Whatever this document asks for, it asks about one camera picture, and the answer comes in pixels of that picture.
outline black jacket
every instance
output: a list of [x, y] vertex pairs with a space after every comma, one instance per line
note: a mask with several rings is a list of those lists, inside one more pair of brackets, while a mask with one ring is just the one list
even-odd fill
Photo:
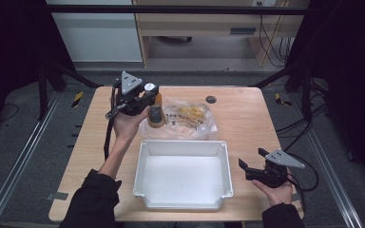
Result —
[[[114, 207], [120, 202], [117, 191], [120, 181], [91, 170], [70, 202], [60, 228], [101, 227], [114, 228]], [[279, 204], [262, 213], [264, 228], [304, 227], [296, 207]]]

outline wooden tabletop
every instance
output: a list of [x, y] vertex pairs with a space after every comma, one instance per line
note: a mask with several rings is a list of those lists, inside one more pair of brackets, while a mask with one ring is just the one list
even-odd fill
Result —
[[[142, 198], [135, 198], [132, 189], [142, 137], [138, 133], [129, 147], [117, 180], [123, 181], [118, 191], [120, 203], [115, 207], [118, 221], [200, 221], [261, 220], [261, 213], [269, 208], [267, 198], [239, 168], [239, 158], [250, 167], [263, 169], [264, 158], [258, 148], [267, 151], [280, 148], [262, 93], [254, 87], [213, 86], [161, 86], [164, 98], [178, 98], [188, 102], [206, 104], [218, 127], [218, 140], [227, 143], [234, 197], [225, 199], [221, 209], [216, 211], [196, 210], [149, 210]], [[51, 220], [63, 220], [74, 192], [81, 186], [91, 168], [99, 169], [104, 162], [103, 145], [106, 138], [107, 119], [111, 87], [99, 87], [86, 114], [86, 119], [69, 159], [67, 169], [58, 192], [68, 193], [66, 200], [56, 199], [49, 211]], [[214, 104], [208, 104], [207, 96], [216, 97]], [[303, 216], [299, 201], [294, 202]]]

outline human hand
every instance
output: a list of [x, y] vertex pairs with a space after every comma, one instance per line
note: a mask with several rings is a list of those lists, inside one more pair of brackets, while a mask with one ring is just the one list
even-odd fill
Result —
[[136, 116], [128, 116], [119, 113], [114, 121], [114, 131], [117, 139], [130, 142], [138, 132], [139, 123], [147, 117], [150, 106], [147, 106], [141, 114]]
[[277, 188], [270, 188], [258, 180], [252, 180], [253, 184], [261, 190], [269, 200], [271, 206], [275, 206], [281, 203], [292, 204], [293, 187], [289, 181], [285, 182], [282, 186]]

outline plastic bag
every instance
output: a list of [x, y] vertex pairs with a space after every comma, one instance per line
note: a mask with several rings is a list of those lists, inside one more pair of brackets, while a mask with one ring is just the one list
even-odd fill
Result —
[[153, 128], [144, 119], [139, 132], [146, 140], [214, 141], [218, 128], [209, 107], [176, 98], [163, 98], [165, 125]]

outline white wall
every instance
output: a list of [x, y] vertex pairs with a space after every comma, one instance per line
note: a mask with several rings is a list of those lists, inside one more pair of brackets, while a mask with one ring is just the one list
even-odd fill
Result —
[[[130, 0], [47, 0], [47, 4], [131, 5]], [[141, 62], [133, 14], [52, 13], [73, 62]]]

